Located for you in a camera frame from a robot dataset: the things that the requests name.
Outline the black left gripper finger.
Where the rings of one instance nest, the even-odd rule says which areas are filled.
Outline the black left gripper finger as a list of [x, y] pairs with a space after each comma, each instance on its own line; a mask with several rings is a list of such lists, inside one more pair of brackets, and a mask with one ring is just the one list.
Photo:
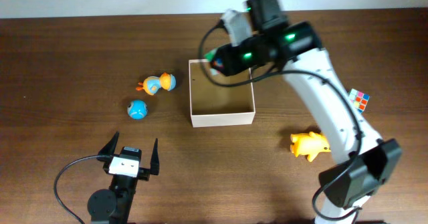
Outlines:
[[116, 145], [119, 138], [119, 131], [116, 131], [111, 140], [100, 149], [98, 152], [97, 160], [100, 162], [107, 162], [114, 156]]
[[150, 174], [159, 175], [160, 171], [160, 160], [158, 157], [158, 139], [155, 139], [152, 155], [150, 158]]

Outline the Rubik's cube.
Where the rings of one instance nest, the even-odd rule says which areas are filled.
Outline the Rubik's cube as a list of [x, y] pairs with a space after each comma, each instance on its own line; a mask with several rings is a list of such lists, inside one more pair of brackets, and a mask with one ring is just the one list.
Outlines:
[[217, 48], [210, 50], [205, 54], [205, 59], [209, 61], [210, 73], [216, 76], [224, 70], [224, 64], [221, 58], [216, 56]]
[[348, 98], [357, 111], [363, 113], [366, 110], [370, 96], [361, 91], [351, 89], [348, 93]]

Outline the yellow dog toy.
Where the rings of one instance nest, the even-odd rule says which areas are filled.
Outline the yellow dog toy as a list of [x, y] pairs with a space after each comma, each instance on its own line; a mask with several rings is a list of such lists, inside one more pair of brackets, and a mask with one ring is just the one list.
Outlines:
[[326, 137], [315, 132], [291, 134], [290, 151], [295, 157], [306, 156], [312, 162], [319, 153], [331, 152], [330, 145]]

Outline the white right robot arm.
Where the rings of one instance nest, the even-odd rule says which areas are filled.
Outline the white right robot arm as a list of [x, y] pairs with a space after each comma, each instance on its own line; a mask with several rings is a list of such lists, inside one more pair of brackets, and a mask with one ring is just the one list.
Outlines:
[[319, 174], [316, 223], [354, 223], [367, 200], [394, 171], [402, 150], [384, 140], [348, 99], [327, 49], [307, 21], [291, 24], [278, 0], [248, 0], [217, 22], [230, 38], [206, 54], [210, 66], [234, 76], [272, 63], [265, 76], [282, 76], [309, 109], [331, 149], [335, 166]]

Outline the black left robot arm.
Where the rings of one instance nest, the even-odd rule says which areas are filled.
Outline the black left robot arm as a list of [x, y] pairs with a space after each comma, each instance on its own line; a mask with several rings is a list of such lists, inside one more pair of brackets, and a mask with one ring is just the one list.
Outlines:
[[142, 151], [125, 146], [115, 154], [119, 133], [98, 152], [97, 160], [103, 162], [103, 170], [112, 176], [107, 189], [100, 189], [88, 199], [87, 209], [91, 223], [127, 223], [138, 181], [148, 181], [150, 176], [158, 175], [160, 162], [158, 142], [154, 142], [150, 166], [140, 166]]

